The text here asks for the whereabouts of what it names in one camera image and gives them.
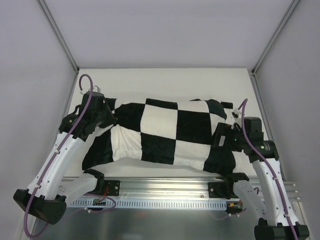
black and white checkered fabric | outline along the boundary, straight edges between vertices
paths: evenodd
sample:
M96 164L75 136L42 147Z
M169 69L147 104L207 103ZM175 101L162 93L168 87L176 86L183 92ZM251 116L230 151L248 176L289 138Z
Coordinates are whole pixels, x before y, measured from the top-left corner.
M231 151L211 147L217 124L227 119L224 108L232 109L231 103L213 99L106 101L117 124L95 138L82 169L125 157L189 166L223 176L235 168Z

